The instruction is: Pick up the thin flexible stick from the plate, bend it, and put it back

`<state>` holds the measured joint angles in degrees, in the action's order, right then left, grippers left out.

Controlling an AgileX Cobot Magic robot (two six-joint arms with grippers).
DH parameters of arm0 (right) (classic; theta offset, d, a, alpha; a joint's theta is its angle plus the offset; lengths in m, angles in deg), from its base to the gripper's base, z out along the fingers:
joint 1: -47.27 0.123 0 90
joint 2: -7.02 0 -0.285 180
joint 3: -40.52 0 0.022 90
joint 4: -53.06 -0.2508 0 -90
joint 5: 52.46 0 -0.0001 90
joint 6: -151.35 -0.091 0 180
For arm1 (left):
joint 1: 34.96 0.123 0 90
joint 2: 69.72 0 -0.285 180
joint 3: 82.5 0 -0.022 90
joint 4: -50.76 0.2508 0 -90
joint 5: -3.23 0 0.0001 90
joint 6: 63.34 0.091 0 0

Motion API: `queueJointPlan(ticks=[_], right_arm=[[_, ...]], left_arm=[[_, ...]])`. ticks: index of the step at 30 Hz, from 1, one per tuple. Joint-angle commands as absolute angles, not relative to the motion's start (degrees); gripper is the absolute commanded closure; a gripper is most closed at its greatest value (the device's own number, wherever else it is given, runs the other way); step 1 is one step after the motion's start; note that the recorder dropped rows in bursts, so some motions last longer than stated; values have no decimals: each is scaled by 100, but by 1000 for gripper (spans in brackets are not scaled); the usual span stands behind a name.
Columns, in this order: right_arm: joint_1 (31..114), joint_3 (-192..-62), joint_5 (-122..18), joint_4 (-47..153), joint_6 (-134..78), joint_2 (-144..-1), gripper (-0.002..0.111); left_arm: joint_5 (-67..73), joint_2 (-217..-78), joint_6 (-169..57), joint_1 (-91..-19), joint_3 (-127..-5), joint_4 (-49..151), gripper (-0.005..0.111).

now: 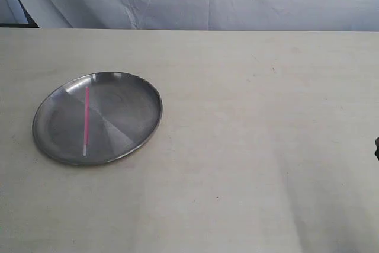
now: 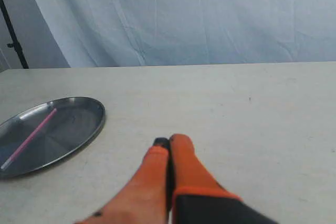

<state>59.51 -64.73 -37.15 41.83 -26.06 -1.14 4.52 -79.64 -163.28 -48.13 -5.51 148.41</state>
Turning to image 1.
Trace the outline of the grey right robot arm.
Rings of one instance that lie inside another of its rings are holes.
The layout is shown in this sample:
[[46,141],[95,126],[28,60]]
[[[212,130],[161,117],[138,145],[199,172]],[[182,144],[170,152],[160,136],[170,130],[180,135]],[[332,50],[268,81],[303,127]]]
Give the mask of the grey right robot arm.
[[377,157],[377,159],[379,160],[379,137],[376,138],[375,140],[375,146],[376,146],[376,150],[375,150],[375,156]]

